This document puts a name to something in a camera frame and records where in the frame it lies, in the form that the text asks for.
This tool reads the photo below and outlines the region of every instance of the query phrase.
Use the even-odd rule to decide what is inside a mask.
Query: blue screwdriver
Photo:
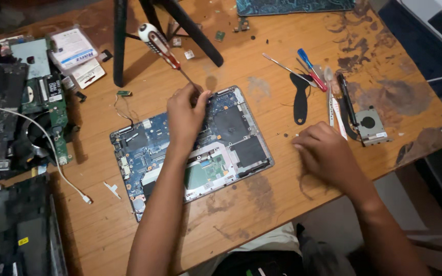
[[[298,55],[301,57],[301,59],[304,61],[304,63],[306,63],[306,65],[308,65],[308,67],[310,67],[311,70],[313,70],[313,72],[315,73],[315,76],[318,80],[315,79],[315,82],[318,83],[320,82],[321,84],[323,84],[323,81],[320,79],[320,77],[318,77],[317,73],[315,72],[315,69],[313,69],[313,65],[311,64],[310,60],[308,59],[308,55],[306,55],[306,53],[304,52],[303,49],[299,49],[298,50]],[[324,89],[322,89],[322,91],[327,91],[327,87],[325,86]]]

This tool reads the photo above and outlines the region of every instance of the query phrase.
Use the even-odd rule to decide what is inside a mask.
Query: red screwdriver
[[[150,23],[144,23],[138,30],[139,38],[154,52],[160,55],[173,69],[176,69],[193,85],[192,80],[180,68],[178,61],[170,50],[167,40],[161,35],[158,29]]]
[[[318,76],[314,73],[314,72],[310,72],[310,70],[308,70],[306,68],[306,66],[304,66],[304,64],[301,62],[300,59],[296,58],[296,60],[298,60],[298,62],[301,64],[301,66],[303,66],[303,68],[308,72],[308,74],[313,78],[313,80],[315,81],[316,85],[318,86],[318,88],[320,88],[323,92],[326,92],[328,90],[327,86],[323,83],[323,81],[318,78]]]

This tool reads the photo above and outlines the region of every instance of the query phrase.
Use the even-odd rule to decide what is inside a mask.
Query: red and white screwdriver handle
[[[180,62],[171,52],[167,40],[150,23],[144,23],[138,29],[139,38],[155,53],[159,54],[173,69],[180,69]]]

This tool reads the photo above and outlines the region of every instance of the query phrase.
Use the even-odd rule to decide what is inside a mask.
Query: black plastic pry tool
[[[300,76],[311,79],[308,75],[300,74]],[[296,96],[294,97],[293,105],[294,122],[298,125],[303,125],[306,122],[306,115],[308,114],[306,89],[309,84],[307,81],[299,78],[293,73],[289,74],[289,78],[291,78],[293,85],[296,86]]]
[[[342,90],[342,95],[346,103],[349,118],[351,118],[351,123],[353,126],[357,127],[359,124],[356,120],[356,113],[354,112],[354,108],[352,107],[351,97],[349,96],[349,91],[347,91],[347,83],[342,73],[337,75],[337,81],[339,82],[340,89]]]

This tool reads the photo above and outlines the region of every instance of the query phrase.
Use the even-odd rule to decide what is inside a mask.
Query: cable connector
[[[87,195],[83,195],[83,200],[84,200],[84,202],[86,202],[86,203],[88,203],[88,204],[92,204],[93,203],[93,201],[91,201],[91,199],[87,196]]]

